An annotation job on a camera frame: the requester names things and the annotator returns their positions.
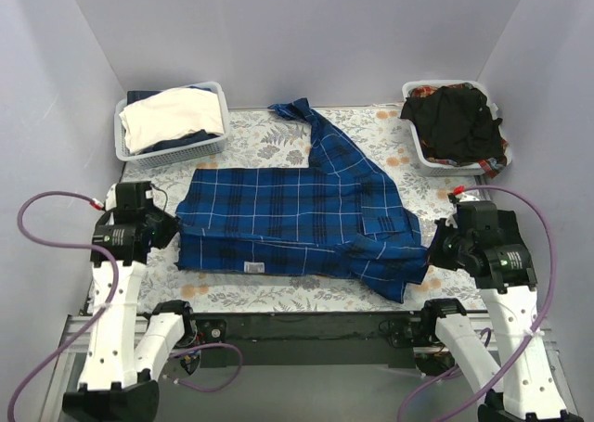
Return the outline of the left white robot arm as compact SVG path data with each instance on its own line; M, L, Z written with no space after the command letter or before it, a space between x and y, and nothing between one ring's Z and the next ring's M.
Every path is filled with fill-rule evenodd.
M136 340L140 284L153 249L164 249L179 221L159 208L149 181L113 185L92 235L93 316L77 389L62 411L76 421L152 421L158 412L158 376L175 346L198 335L186 301L168 301L150 315Z

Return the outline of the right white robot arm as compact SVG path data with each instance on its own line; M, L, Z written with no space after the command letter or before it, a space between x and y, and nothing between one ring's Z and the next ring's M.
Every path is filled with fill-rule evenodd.
M459 201L436 223L429 250L435 267L464 270L474 280L496 339L493 357L457 299L426 301L421 337L443 344L479 398L481 421L577 421L552 370L537 319L537 280L516 215L491 201Z

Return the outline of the blue plaid long sleeve shirt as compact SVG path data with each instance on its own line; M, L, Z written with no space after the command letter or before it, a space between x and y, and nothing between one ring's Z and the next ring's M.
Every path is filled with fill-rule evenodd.
M196 170L176 209L178 268L355 279L402 301L428 262L395 182L306 99L273 110L309 124L307 166Z

